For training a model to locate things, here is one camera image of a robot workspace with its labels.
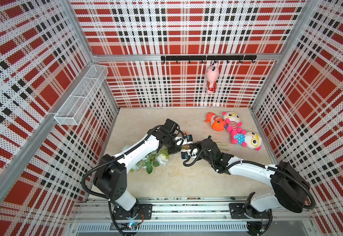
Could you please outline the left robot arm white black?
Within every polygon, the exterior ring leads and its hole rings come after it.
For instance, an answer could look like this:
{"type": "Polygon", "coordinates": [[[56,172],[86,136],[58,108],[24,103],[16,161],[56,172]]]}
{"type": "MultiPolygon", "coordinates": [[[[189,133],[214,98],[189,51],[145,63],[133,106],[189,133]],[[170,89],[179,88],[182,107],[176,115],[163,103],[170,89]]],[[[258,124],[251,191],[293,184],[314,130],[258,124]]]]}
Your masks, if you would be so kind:
{"type": "Polygon", "coordinates": [[[83,175],[81,186],[86,193],[108,200],[121,208],[128,218],[134,219],[140,211],[140,203],[127,190],[130,170],[154,151],[158,152],[165,147],[169,154],[175,154],[192,140],[192,135],[184,134],[176,122],[167,119],[164,125],[148,130],[140,141],[121,153],[104,155],[96,167],[83,175]]]}

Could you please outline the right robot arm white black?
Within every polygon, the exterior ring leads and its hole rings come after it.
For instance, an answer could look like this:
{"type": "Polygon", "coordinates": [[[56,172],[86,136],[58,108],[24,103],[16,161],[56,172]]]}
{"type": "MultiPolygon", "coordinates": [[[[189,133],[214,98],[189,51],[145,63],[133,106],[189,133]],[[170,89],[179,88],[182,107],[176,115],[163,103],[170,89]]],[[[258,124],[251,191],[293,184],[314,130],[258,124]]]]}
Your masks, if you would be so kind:
{"type": "Polygon", "coordinates": [[[271,216],[273,209],[284,208],[294,213],[314,209],[316,201],[306,180],[286,162],[261,164],[221,152],[210,138],[196,143],[187,137],[189,149],[181,157],[184,166],[190,167],[199,160],[207,161],[218,174],[242,176],[271,188],[266,193],[252,192],[244,203],[234,209],[235,217],[261,218],[271,216]]]}

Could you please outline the white rose bouquet green stems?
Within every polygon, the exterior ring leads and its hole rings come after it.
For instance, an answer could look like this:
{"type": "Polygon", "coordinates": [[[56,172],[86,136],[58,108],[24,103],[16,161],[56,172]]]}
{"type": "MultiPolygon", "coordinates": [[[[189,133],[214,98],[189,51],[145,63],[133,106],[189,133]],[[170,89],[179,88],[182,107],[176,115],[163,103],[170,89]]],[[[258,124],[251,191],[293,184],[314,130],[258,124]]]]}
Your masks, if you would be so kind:
{"type": "MultiPolygon", "coordinates": [[[[167,149],[163,148],[157,153],[156,149],[158,147],[159,144],[157,140],[141,140],[140,142],[123,150],[121,153],[115,155],[115,158],[120,164],[127,168],[128,172],[146,168],[147,172],[150,174],[153,171],[153,167],[158,167],[168,163],[168,157],[170,154],[167,153],[167,149]]],[[[191,167],[199,160],[199,157],[184,160],[183,165],[191,167]]]]}

